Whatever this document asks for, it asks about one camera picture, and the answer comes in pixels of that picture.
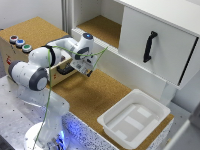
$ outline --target white plastic bin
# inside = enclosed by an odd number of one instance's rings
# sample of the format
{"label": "white plastic bin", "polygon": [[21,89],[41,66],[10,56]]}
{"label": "white plastic bin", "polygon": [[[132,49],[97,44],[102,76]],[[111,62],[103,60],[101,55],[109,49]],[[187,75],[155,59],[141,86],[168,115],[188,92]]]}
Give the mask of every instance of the white plastic bin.
{"label": "white plastic bin", "polygon": [[126,149],[136,149],[169,115],[170,109],[133,90],[98,118],[105,133]]}

